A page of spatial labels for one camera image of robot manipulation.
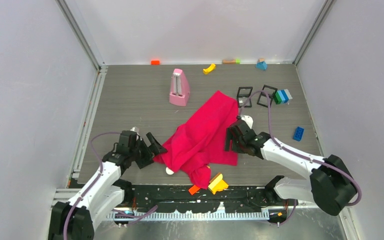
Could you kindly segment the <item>round silver brooch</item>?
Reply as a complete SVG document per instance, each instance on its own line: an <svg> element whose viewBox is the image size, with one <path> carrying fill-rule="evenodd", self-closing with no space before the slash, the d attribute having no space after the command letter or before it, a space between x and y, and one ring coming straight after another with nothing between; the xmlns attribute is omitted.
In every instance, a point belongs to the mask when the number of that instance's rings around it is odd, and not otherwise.
<svg viewBox="0 0 384 240"><path fill-rule="evenodd" d="M175 172L173 171L173 170L171 170L169 167L166 167L165 168L165 172L166 172L166 174L167 175L169 175L169 176L171 176L171 175L173 175Z"/></svg>

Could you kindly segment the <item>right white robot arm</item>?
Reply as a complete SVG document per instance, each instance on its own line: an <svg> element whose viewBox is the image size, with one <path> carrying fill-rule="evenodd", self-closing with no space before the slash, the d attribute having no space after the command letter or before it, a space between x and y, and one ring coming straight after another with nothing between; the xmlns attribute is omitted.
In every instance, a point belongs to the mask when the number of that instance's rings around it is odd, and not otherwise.
<svg viewBox="0 0 384 240"><path fill-rule="evenodd" d="M264 195L271 205L279 205L283 200L312 202L325 213L337 216L359 193L340 157L313 155L284 144L269 133L257 134L243 119L226 129L224 148L277 163L302 177L277 175L267 183Z"/></svg>

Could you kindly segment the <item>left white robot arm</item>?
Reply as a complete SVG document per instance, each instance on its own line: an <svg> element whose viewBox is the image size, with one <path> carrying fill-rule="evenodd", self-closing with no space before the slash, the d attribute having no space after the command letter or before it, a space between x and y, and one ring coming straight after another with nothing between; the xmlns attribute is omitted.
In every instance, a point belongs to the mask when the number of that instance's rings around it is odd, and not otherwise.
<svg viewBox="0 0 384 240"><path fill-rule="evenodd" d="M136 127L123 130L112 149L99 157L99 167L87 183L66 202L58 201L51 209L47 238L49 240L92 240L95 231L115 207L128 207L133 202L133 187L121 179L136 163L142 169L154 158L167 153L148 132L147 145Z"/></svg>

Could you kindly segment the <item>red cloth garment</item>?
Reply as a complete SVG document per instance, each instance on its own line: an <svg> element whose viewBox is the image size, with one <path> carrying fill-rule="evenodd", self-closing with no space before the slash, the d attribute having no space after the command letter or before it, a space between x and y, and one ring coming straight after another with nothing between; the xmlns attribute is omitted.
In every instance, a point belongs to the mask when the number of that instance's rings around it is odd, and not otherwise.
<svg viewBox="0 0 384 240"><path fill-rule="evenodd" d="M155 157L173 172L183 171L195 186L207 189L210 164L236 166L238 155L225 151L227 128L236 121L237 101L216 91L163 144L167 152Z"/></svg>

